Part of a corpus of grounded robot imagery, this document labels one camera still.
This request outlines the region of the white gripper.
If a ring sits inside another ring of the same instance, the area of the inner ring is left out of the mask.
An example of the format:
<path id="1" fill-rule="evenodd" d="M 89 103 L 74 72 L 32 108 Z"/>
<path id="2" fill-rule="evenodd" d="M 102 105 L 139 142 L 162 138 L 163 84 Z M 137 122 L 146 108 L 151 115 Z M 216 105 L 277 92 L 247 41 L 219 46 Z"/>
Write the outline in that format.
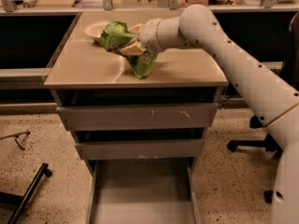
<path id="1" fill-rule="evenodd" d="M 128 46 L 122 47 L 119 49 L 119 52 L 122 55 L 133 55 L 138 56 L 142 55 L 146 50 L 149 53 L 160 53 L 164 49 L 160 45 L 158 39 L 158 28 L 159 24 L 162 21 L 161 18 L 153 19 L 147 21 L 145 24 L 139 23 L 131 28 L 128 31 L 131 34 L 139 35 L 139 41 L 136 41 Z"/>

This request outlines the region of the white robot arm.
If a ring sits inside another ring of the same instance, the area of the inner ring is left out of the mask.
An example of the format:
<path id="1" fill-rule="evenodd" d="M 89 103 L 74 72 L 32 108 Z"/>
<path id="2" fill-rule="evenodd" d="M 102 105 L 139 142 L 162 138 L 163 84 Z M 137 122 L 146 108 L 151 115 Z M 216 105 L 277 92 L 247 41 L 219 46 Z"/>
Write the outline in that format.
<path id="1" fill-rule="evenodd" d="M 205 6 L 192 5 L 177 17 L 138 24 L 135 34 L 151 53 L 199 48 L 213 57 L 282 149 L 269 223 L 299 224 L 298 91 L 240 48 Z"/>

